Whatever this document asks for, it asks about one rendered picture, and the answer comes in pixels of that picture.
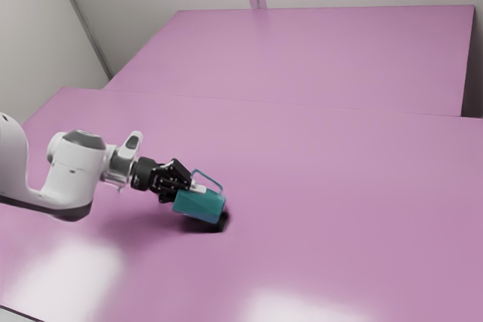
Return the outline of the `teal faceted mug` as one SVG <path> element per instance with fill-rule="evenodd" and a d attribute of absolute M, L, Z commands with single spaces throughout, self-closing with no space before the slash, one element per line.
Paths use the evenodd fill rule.
<path fill-rule="evenodd" d="M 195 175 L 199 174 L 211 181 L 217 191 L 197 182 Z M 217 224 L 224 211 L 226 196 L 223 194 L 223 186 L 215 179 L 203 173 L 199 169 L 191 172 L 192 182 L 187 190 L 179 190 L 174 199 L 172 210 L 184 216 L 198 219 L 210 224 Z"/>

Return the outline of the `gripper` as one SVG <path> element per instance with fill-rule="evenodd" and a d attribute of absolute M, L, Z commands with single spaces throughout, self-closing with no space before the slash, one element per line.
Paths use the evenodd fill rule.
<path fill-rule="evenodd" d="M 194 181 L 191 172 L 176 158 L 167 164 L 160 164 L 154 159 L 139 157 L 132 170 L 131 188 L 156 191 L 159 203 L 173 203 L 179 190 L 196 193 L 207 191 L 207 187 Z"/>

